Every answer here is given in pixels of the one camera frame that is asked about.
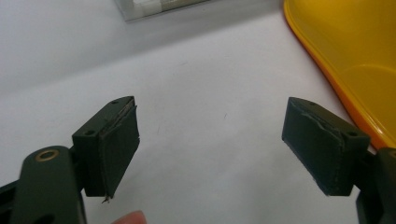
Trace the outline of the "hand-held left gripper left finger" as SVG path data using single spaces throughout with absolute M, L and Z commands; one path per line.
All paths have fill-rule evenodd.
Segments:
M 140 143 L 136 109 L 133 96 L 113 100 L 72 135 L 88 197 L 114 197 Z

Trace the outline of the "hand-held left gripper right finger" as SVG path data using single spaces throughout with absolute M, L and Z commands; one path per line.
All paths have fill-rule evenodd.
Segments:
M 281 139 L 327 196 L 348 196 L 353 168 L 371 138 L 324 107 L 290 97 Z

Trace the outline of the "yellow rubber boot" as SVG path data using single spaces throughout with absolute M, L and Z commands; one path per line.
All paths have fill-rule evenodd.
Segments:
M 396 0 L 284 0 L 284 15 L 374 148 L 396 148 Z

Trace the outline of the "two-tier metal shoe rack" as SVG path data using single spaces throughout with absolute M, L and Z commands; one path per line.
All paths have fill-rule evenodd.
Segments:
M 134 21 L 208 0 L 115 0 L 125 21 Z

